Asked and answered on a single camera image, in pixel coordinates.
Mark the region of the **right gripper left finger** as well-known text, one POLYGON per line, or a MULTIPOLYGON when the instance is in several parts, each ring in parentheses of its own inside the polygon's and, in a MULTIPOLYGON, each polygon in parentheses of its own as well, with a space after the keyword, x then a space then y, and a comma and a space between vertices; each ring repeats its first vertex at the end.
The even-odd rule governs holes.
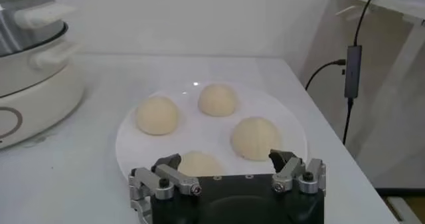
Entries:
POLYGON ((151 203, 146 200, 172 200, 177 193, 199 197, 202 187, 199 179, 177 170, 181 156, 173 154, 160 158, 148 168, 133 168, 128 175, 130 207, 137 212, 140 223, 152 223, 151 203))

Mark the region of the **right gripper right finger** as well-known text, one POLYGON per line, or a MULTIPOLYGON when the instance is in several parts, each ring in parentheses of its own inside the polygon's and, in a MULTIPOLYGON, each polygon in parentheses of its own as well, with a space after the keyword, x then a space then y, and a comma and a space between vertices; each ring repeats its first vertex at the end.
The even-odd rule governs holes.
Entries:
POLYGON ((272 175, 272 189, 276 193, 291 191, 297 187, 301 193, 326 195, 326 165, 323 160, 313 158, 308 165, 293 152, 270 150, 275 174, 272 175))

